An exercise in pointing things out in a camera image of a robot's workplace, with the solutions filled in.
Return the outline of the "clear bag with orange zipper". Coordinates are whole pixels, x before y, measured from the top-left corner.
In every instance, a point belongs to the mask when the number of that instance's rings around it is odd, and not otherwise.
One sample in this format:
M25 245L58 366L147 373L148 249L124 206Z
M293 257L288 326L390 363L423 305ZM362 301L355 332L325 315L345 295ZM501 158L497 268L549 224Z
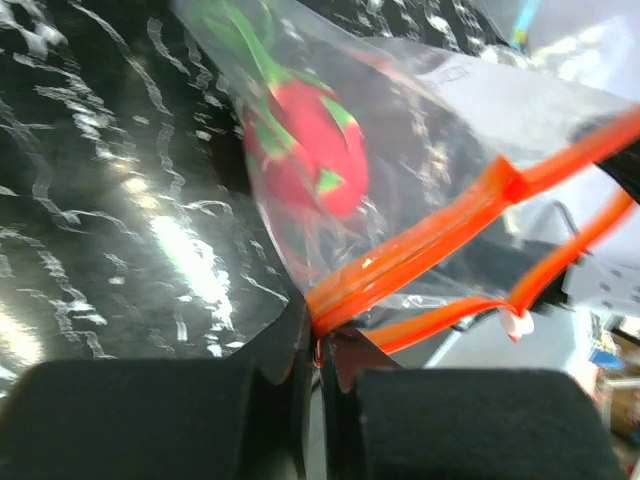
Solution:
M487 311L526 334L552 277L636 206L638 105L509 66L473 17L462 53L356 36L299 1L226 1L364 135L368 189L349 217L283 203L246 160L241 113L262 80L205 23L218 2L173 10L227 79L254 198L317 337L356 321L392 353Z

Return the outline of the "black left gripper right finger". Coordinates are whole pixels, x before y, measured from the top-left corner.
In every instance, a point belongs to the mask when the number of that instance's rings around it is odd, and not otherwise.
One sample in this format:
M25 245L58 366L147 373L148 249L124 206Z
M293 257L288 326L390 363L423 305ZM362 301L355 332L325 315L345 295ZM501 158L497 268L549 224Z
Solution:
M331 479L621 479L591 398L545 369L407 369L360 331L319 343Z

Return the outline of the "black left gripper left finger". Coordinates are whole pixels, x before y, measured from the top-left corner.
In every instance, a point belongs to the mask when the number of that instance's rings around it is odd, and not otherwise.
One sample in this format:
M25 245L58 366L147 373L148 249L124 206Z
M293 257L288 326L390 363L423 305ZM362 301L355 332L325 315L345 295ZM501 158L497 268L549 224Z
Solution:
M31 368L1 410L5 479L302 479L307 307L220 359L68 360Z

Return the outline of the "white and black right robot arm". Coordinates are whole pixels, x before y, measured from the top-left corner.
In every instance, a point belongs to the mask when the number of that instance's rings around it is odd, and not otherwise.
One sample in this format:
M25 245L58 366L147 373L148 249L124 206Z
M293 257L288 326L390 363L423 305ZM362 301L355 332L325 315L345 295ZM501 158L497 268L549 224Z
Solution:
M542 313L551 307L638 318L639 263L585 253L552 277L529 310Z

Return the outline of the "pink dragon fruit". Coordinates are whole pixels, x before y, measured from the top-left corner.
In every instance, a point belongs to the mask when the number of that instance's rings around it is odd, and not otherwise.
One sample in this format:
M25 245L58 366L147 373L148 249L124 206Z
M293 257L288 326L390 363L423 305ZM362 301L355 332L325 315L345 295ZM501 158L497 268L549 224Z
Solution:
M241 113L249 166L279 201L349 217L366 195L369 167L363 132L337 93L317 75L273 58L271 32L257 35L241 10L212 6L207 26L262 80L254 106Z

